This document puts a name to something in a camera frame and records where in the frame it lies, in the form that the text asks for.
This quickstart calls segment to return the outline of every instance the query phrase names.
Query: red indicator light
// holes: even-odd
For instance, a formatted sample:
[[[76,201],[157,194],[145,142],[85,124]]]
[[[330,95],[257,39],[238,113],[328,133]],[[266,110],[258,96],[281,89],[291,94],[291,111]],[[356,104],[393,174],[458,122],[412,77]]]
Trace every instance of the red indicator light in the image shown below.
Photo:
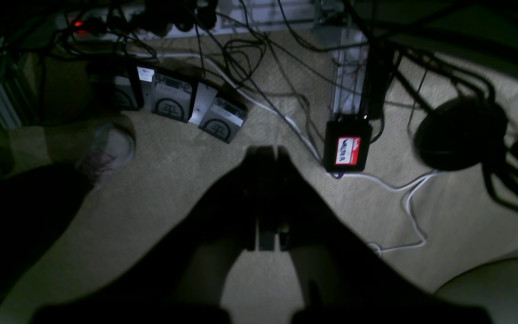
[[[81,26],[83,26],[83,21],[78,20],[78,21],[76,21],[76,22],[74,22],[74,23],[73,23],[73,26],[74,26],[74,27],[81,27]],[[87,31],[86,31],[86,30],[84,30],[84,29],[78,29],[78,30],[76,30],[76,33],[77,33],[77,34],[86,34],[86,33],[87,33]]]

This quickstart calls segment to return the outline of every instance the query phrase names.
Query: round black object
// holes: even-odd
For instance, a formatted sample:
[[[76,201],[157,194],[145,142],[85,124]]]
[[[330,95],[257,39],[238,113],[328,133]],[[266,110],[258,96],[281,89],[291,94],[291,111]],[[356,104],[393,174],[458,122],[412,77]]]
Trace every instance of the round black object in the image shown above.
[[[496,158],[506,133],[506,116],[498,105],[477,98],[456,98],[428,115],[415,133],[415,151],[436,170],[456,171]]]

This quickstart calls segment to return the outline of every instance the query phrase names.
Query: foot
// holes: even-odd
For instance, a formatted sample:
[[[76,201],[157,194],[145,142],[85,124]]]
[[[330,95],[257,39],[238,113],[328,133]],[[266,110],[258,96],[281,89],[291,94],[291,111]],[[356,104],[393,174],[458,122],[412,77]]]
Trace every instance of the foot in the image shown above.
[[[95,132],[91,147],[76,163],[76,169],[89,178],[95,191],[133,156],[135,139],[132,135],[120,126],[107,123]]]

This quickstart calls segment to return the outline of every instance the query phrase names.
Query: power adapter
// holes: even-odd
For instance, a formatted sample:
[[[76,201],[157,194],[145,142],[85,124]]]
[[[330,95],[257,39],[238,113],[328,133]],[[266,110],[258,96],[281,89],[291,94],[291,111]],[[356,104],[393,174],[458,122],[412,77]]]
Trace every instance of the power adapter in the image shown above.
[[[329,173],[351,173],[365,170],[371,145],[372,127],[368,121],[353,115],[339,121],[328,121],[325,131],[323,165]]]
[[[158,69],[152,78],[152,113],[187,123],[198,84],[189,76]]]
[[[199,129],[223,142],[230,143],[246,120],[245,105],[219,92],[201,120]]]

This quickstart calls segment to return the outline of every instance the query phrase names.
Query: person's legs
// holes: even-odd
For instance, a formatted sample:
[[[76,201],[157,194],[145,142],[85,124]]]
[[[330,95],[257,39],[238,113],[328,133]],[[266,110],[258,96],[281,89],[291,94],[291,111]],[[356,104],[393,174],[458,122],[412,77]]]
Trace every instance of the person's legs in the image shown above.
[[[76,168],[43,166],[0,183],[0,304],[17,279],[63,234],[85,196],[134,153],[131,135],[106,124]]]

